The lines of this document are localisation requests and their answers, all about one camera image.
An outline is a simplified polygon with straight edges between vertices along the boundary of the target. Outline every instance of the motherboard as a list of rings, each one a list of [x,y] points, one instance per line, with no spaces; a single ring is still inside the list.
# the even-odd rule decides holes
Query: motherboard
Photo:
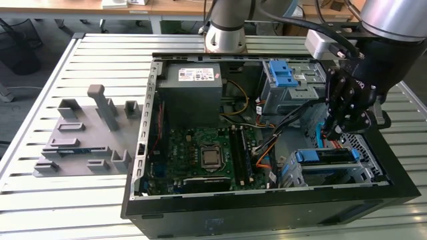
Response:
[[[252,172],[251,127],[172,129],[167,161],[155,162],[151,195],[265,188],[264,172]]]

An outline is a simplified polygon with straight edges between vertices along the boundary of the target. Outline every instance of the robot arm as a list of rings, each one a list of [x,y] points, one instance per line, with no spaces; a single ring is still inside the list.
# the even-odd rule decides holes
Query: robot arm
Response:
[[[248,19],[308,28],[305,46],[312,57],[340,58],[339,67],[327,70],[328,112],[321,135],[336,140],[343,133],[388,128],[391,121],[380,104],[427,49],[427,1],[367,0],[361,22],[323,25],[280,17],[289,5],[289,0],[216,0],[204,40],[207,52],[245,51],[243,24]]]
[[[245,20],[271,21],[256,11],[261,0],[213,0],[211,26],[204,38],[207,52],[241,53],[245,51]],[[264,8],[275,16],[283,16],[292,0],[269,0]]]
[[[356,40],[363,57],[340,60],[339,67],[327,71],[328,117],[323,135],[329,140],[343,133],[391,126],[380,104],[427,49],[426,11],[427,1],[365,1],[361,23],[345,36]]]

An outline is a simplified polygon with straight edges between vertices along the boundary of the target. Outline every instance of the open computer tower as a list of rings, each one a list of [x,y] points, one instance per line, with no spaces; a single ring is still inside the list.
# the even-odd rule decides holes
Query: open computer tower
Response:
[[[347,224],[420,195],[377,129],[320,140],[332,65],[153,55],[121,208],[148,238]]]

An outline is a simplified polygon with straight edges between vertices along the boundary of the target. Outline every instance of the desk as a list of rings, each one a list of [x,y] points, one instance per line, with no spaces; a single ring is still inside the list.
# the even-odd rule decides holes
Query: desk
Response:
[[[313,6],[303,6],[307,19],[317,21]],[[101,9],[101,0],[1,0],[0,18],[149,20],[152,33],[161,34],[160,21],[203,21],[204,4],[192,0],[149,0],[148,5]],[[327,21],[347,21],[353,16],[321,9]]]
[[[249,53],[284,55],[308,55],[304,41],[304,37],[277,36],[245,39]],[[125,175],[36,178],[33,166],[56,126],[61,99],[75,98],[80,105],[95,105],[85,96],[87,87],[103,84],[104,94],[116,105],[127,100],[143,104],[152,53],[201,53],[203,46],[197,35],[87,34],[71,40],[0,161],[1,239],[147,240],[131,221],[120,219]],[[392,120],[391,128],[381,130],[383,137],[422,196],[347,225],[225,234],[215,239],[426,239],[426,107],[403,83],[391,89],[381,107]]]

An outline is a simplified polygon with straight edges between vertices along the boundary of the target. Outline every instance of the slotted aluminum table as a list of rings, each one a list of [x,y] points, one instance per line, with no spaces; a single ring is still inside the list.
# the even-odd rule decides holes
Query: slotted aluminum table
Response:
[[[248,36],[247,48],[249,53],[308,53],[301,37]],[[32,172],[60,116],[56,107],[61,99],[76,98],[80,105],[95,105],[87,87],[103,84],[116,105],[127,100],[143,103],[153,52],[203,52],[203,39],[196,35],[87,34],[71,40],[0,161],[0,239],[145,238],[131,221],[120,219],[125,175],[35,178]],[[348,225],[212,238],[427,239],[426,107],[400,83],[391,89],[383,109],[392,120],[383,136],[423,196]]]

